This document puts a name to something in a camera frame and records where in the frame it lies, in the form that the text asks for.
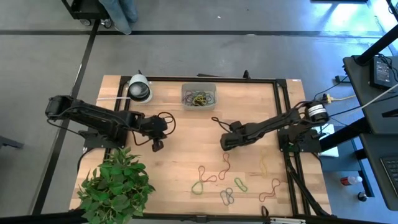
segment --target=jeans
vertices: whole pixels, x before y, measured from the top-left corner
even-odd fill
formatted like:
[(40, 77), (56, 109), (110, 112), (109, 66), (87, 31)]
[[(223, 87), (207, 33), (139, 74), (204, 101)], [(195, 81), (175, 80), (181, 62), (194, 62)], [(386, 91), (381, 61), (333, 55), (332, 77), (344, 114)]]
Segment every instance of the jeans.
[(138, 15), (134, 0), (99, 0), (113, 20), (117, 30), (128, 35), (131, 33), (129, 23), (137, 22)]

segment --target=gray floor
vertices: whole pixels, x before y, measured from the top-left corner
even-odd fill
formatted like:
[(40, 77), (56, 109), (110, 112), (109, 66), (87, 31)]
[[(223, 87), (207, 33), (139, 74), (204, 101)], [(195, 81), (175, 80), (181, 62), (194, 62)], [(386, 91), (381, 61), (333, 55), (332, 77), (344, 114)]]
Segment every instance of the gray floor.
[[(294, 30), (380, 31), (373, 5), (319, 3), (308, 0), (139, 0), (135, 30)], [(60, 1), (0, 0), (0, 30), (87, 30), (71, 19)], [(0, 151), (0, 217), (30, 212), (56, 128), (45, 122), (48, 97), (69, 94), (88, 36), (0, 35), (0, 135), (24, 142), (22, 150)], [(376, 39), (235, 36), (137, 35), (97, 36), (78, 97), (94, 103), (102, 76), (194, 76), (197, 73), (240, 77), (249, 70), (258, 78), (299, 78), (308, 99), (343, 75), (342, 58), (360, 54)], [(354, 94), (350, 85), (329, 93), (336, 98)], [(330, 113), (358, 105), (333, 103)], [(362, 114), (336, 119), (350, 123)], [(83, 129), (72, 123), (71, 129)], [(76, 162), (83, 140), (67, 134), (44, 212), (68, 209), (75, 184)], [(333, 213), (339, 217), (394, 222), (371, 176), (376, 198), (355, 199), (361, 186), (341, 187), (346, 173), (325, 174)]]

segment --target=potted plant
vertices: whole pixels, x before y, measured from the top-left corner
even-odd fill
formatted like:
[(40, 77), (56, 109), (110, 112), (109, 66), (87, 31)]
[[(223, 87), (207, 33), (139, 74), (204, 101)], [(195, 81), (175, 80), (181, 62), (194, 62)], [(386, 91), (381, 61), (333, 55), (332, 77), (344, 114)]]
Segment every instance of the potted plant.
[(139, 161), (132, 162), (139, 156), (129, 155), (130, 148), (114, 150), (93, 171), (92, 178), (87, 178), (77, 192), (81, 200), (82, 216), (90, 224), (124, 224), (132, 216), (142, 216), (148, 195), (155, 188), (148, 184), (145, 165)]

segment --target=wooden table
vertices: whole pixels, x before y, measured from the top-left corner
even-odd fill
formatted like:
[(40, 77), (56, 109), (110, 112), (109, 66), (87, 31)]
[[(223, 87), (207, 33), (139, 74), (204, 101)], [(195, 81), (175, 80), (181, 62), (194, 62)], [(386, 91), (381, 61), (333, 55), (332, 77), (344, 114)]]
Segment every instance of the wooden table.
[[(116, 97), (120, 78), (118, 75), (105, 75), (98, 98)], [(259, 216), (261, 205), (265, 205), (270, 215), (292, 215), (285, 164), (283, 155), (279, 151), (276, 131), (267, 133), (255, 144), (229, 151), (231, 169), (226, 173), (225, 180), (204, 183), (204, 192), (201, 195), (191, 192), (192, 185), (198, 181), (200, 165), (206, 167), (204, 179), (210, 175), (218, 175), (219, 171), (228, 166), (223, 162), (224, 151), (220, 146), (220, 137), (224, 131), (210, 118), (216, 116), (227, 123), (240, 120), (244, 124), (276, 116), (272, 85), (216, 83), (218, 104), (214, 111), (185, 111), (180, 104), (182, 83), (152, 82), (154, 97), (149, 103), (139, 104), (131, 101), (130, 110), (143, 112), (147, 116), (167, 111), (172, 113), (177, 121), (175, 132), (164, 139), (164, 148), (159, 152), (152, 152), (151, 143), (135, 146), (131, 133), (127, 137), (126, 145), (132, 147), (133, 154), (142, 155), (140, 162), (147, 166), (149, 182), (156, 188), (156, 192), (150, 195), (144, 212)], [(287, 84), (292, 106), (305, 99), (300, 80), (287, 80)], [(96, 105), (113, 110), (115, 101), (101, 100), (97, 101)], [(138, 134), (136, 136), (138, 142), (145, 140)], [(265, 153), (266, 178), (263, 178), (259, 167), (261, 150)], [(104, 149), (94, 149), (81, 161), (70, 208), (79, 206), (80, 200), (76, 194), (78, 185), (83, 182), (89, 170), (93, 171), (102, 163), (103, 157)], [(330, 213), (319, 161), (309, 153), (301, 153), (301, 161), (306, 186), (322, 208)], [(236, 177), (248, 187), (246, 193), (240, 191), (234, 183)], [(273, 178), (278, 178), (282, 183), (276, 188), (275, 196), (261, 203), (258, 196), (261, 192), (272, 191)], [(228, 187), (233, 189), (234, 203), (226, 206), (220, 198), (220, 192)], [(301, 195), (297, 186), (296, 197), (299, 211), (303, 213)]]

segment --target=keyboard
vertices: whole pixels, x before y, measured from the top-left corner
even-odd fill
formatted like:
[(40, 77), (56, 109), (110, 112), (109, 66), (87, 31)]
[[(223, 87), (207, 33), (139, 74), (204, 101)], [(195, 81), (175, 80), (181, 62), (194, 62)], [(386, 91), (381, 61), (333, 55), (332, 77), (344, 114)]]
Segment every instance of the keyboard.
[(398, 157), (383, 157), (381, 163), (398, 197)]

